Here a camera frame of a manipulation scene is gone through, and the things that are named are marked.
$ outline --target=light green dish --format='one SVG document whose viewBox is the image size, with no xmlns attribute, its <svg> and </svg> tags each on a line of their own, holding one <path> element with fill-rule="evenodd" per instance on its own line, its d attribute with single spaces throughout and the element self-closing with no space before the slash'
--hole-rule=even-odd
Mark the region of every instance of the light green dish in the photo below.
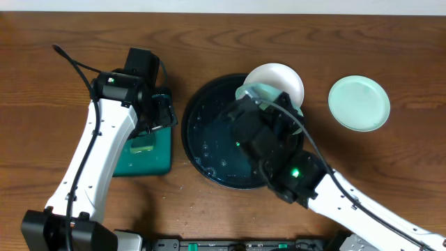
<svg viewBox="0 0 446 251">
<path fill-rule="evenodd" d="M 328 95 L 328 106 L 340 124 L 359 132 L 380 128 L 390 115 L 384 89 L 363 76 L 348 76 L 336 82 Z"/>
</svg>

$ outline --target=white plate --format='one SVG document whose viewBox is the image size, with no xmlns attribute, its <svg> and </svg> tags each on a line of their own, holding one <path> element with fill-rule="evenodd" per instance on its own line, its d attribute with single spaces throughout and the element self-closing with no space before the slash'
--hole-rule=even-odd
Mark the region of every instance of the white plate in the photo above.
<svg viewBox="0 0 446 251">
<path fill-rule="evenodd" d="M 243 84 L 263 83 L 285 91 L 290 99 L 300 107 L 304 101 L 304 84 L 299 75 L 288 66 L 280 63 L 267 63 L 255 68 Z"/>
</svg>

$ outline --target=green light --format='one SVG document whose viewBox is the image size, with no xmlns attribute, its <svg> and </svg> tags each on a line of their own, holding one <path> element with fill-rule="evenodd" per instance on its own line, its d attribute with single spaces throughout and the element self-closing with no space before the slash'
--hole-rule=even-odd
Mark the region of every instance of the green light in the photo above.
<svg viewBox="0 0 446 251">
<path fill-rule="evenodd" d="M 299 169 L 294 168 L 293 170 L 291 170 L 292 177 L 297 178 L 299 177 L 299 174 L 300 174 Z"/>
</svg>

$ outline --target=wood grain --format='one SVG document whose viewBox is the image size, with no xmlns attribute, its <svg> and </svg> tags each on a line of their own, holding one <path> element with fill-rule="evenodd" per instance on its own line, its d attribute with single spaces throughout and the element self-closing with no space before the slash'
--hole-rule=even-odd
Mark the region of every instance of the wood grain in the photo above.
<svg viewBox="0 0 446 251">
<path fill-rule="evenodd" d="M 88 93 L 52 43 L 103 70 L 122 67 L 131 46 L 151 49 L 167 67 L 179 119 L 211 79 L 285 63 L 303 79 L 307 125 L 331 165 L 446 235 L 445 17 L 0 13 L 0 250 L 26 249 L 22 217 L 43 209 L 83 130 Z M 332 118 L 328 91 L 346 75 L 387 91 L 392 111 L 379 130 L 353 132 Z M 114 178 L 104 225 L 182 238 L 331 237 L 341 228 L 266 189 L 206 180 L 184 153 L 180 125 L 171 173 Z"/>
</svg>

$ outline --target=dark blue plate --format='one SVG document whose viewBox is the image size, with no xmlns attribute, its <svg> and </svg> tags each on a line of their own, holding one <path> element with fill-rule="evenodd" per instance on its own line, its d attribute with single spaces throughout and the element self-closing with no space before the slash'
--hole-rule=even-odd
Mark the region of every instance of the dark blue plate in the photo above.
<svg viewBox="0 0 446 251">
<path fill-rule="evenodd" d="M 181 125 L 183 146 L 194 167 L 210 180 L 236 189 L 266 184 L 231 138 L 230 125 L 217 119 L 235 101 L 236 89 L 246 76 L 227 75 L 199 89 L 189 101 Z"/>
</svg>

